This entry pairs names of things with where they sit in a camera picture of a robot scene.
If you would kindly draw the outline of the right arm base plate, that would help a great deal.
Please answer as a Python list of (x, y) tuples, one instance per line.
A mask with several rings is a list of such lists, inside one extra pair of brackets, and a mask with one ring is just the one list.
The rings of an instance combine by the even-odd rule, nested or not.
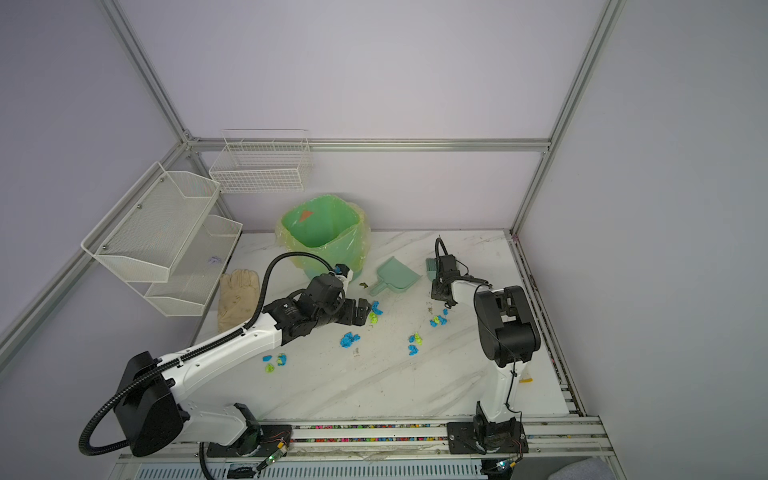
[(451, 454), (527, 454), (529, 446), (516, 419), (505, 422), (449, 422), (446, 425)]

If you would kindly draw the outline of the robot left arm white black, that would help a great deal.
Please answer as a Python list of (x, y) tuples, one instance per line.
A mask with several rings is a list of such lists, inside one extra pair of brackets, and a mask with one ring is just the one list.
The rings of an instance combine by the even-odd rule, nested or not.
[(205, 342), (155, 358), (142, 352), (129, 360), (116, 393), (93, 415), (78, 439), (85, 456), (129, 448), (136, 457), (154, 454), (175, 442), (218, 444), (241, 455), (254, 452), (264, 433), (242, 402), (206, 404), (196, 396), (207, 383), (245, 361), (285, 346), (328, 324), (362, 326), (371, 303), (348, 297), (353, 271), (312, 258), (324, 273), (307, 287), (267, 302), (271, 273), (287, 259), (268, 265), (250, 319)]

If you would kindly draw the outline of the robot right arm white black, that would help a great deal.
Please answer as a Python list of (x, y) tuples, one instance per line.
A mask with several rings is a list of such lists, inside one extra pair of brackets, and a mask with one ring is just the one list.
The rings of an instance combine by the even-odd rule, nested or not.
[(472, 309), (481, 350), (494, 365), (491, 386), (478, 401), (480, 412), (489, 423), (513, 420), (520, 424), (523, 413), (513, 406), (513, 400), (523, 371), (541, 347), (524, 288), (495, 288), (490, 281), (471, 275), (440, 237), (434, 242), (432, 271), (431, 298), (448, 309), (457, 305)]

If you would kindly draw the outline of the green plastic dustpan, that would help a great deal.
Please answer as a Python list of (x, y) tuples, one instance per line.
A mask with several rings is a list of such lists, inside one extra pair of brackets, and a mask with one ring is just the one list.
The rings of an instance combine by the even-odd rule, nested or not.
[(376, 270), (376, 283), (368, 289), (368, 294), (376, 296), (385, 290), (395, 293), (405, 293), (414, 286), (422, 276), (400, 262), (390, 257)]

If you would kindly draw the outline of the green hand brush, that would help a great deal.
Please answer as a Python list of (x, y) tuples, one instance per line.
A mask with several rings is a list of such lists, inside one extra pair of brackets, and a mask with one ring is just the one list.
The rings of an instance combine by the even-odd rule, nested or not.
[(430, 281), (434, 281), (437, 276), (437, 263), (435, 258), (425, 259), (426, 275)]

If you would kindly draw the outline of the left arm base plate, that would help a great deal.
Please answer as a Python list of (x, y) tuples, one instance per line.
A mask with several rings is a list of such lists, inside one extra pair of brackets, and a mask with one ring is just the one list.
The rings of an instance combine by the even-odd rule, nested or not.
[(266, 458), (283, 443), (290, 443), (293, 428), (290, 424), (261, 425), (258, 430), (248, 428), (232, 445), (210, 443), (206, 447), (207, 458), (255, 457)]

